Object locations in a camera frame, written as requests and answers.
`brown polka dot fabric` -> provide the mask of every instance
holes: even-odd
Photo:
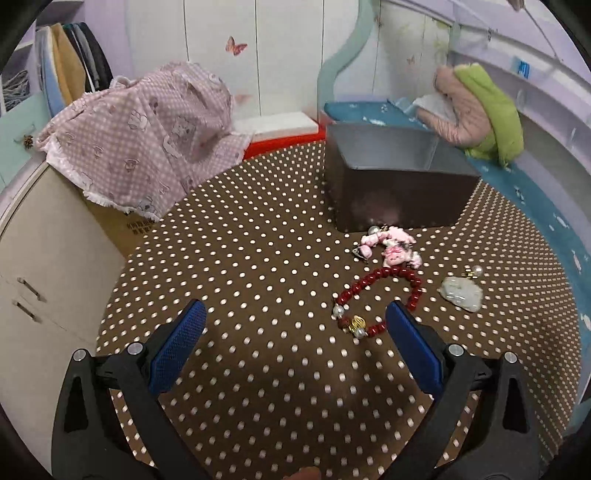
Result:
[[[280,479],[317,465],[325,478],[377,479],[429,409],[387,335],[357,340],[331,318],[333,299],[381,265],[351,254],[360,234],[338,232],[324,195],[322,142],[262,155],[198,187],[128,259],[99,335],[101,354],[146,340],[190,298],[207,328],[176,385],[160,397],[212,477]],[[564,272],[527,218],[485,183],[458,224],[411,232],[424,265],[415,312],[446,342],[499,357],[511,350],[529,375],[541,454],[561,443],[579,380],[577,311]],[[447,275],[480,264],[478,313],[444,301]],[[409,285],[378,280],[349,313],[380,322]],[[150,457],[121,393],[122,427]],[[442,462],[455,458],[472,394]]]

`black garment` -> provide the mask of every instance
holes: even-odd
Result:
[[[78,55],[78,58],[80,59],[81,64],[84,65],[85,71],[88,72],[88,67],[86,65],[86,61],[84,59],[84,56],[82,55],[82,52],[80,51],[80,48],[78,46],[78,42],[76,41],[76,37],[74,36],[74,32],[72,31],[72,28],[69,25],[62,25],[62,28],[64,29],[64,32],[66,32],[66,36],[68,37],[68,40],[70,40],[72,47],[74,47],[74,50],[76,51],[76,55]],[[85,92],[92,92],[92,88],[90,88],[90,80],[88,78],[88,74],[86,75],[86,84],[84,85],[84,91]]]
[[[90,28],[88,28],[88,25],[86,25],[84,22],[80,22],[78,23],[78,26],[86,37],[86,41],[88,42],[90,51],[92,52],[92,56],[95,60],[96,71],[99,74],[100,90],[105,90],[109,88],[111,80],[113,80],[113,74],[111,73],[109,62],[107,61],[100,44],[91,32]]]

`green blanket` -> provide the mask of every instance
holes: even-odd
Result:
[[[484,141],[477,147],[467,149],[466,153],[485,160],[498,158],[501,165],[508,165],[524,148],[523,129],[515,104],[477,63],[458,65],[454,73],[478,98],[492,125],[492,132]]]

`black box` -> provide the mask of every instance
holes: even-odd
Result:
[[[431,131],[369,124],[328,125],[324,175],[341,232],[454,225],[480,179]]]

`yellow garment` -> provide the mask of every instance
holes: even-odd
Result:
[[[86,72],[63,27],[51,26],[53,61],[56,66],[57,83],[64,103],[70,105],[84,94]]]
[[[501,165],[508,165],[524,149],[523,129],[515,104],[477,63],[458,65],[454,73],[478,98],[493,129],[480,145],[466,150],[466,153],[485,160],[498,158]]]

